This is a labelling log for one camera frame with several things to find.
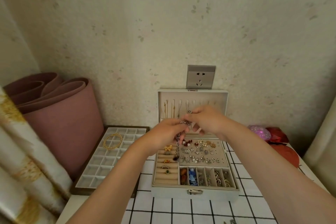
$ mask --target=person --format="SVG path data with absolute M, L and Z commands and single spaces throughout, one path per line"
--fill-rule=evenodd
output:
M 193 131 L 213 133 L 227 141 L 254 180 L 280 224 L 336 223 L 336 199 L 298 171 L 256 134 L 210 106 L 182 117 Z M 189 128 L 179 119 L 165 119 L 135 141 L 95 192 L 67 224 L 120 223 L 142 166 L 148 156 L 181 140 Z

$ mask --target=white and gold curtain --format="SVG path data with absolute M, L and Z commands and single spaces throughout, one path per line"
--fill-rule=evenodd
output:
M 0 87 L 0 212 L 15 224 L 55 223 L 72 180 Z

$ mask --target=pink yoga mat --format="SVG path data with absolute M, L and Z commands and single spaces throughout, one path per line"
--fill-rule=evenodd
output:
M 64 81 L 57 73 L 40 73 L 12 82 L 4 90 L 76 179 L 104 129 L 91 81 Z

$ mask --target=table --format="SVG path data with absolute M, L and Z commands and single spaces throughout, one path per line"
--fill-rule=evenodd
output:
M 150 156 L 140 175 L 136 199 L 128 202 L 122 224 L 223 224 L 234 219 L 237 224 L 277 224 L 273 213 L 254 181 L 228 143 L 228 151 L 241 191 L 235 202 L 211 202 L 195 199 L 154 198 L 151 183 L 155 155 Z M 306 163 L 300 158 L 299 170 L 326 190 Z M 72 195 L 56 224 L 64 224 L 84 203 L 88 196 Z

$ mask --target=purple glittery object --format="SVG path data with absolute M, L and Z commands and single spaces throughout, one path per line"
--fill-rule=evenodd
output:
M 248 128 L 255 134 L 257 134 L 260 138 L 265 141 L 271 139 L 271 133 L 264 127 L 258 125 L 250 125 Z

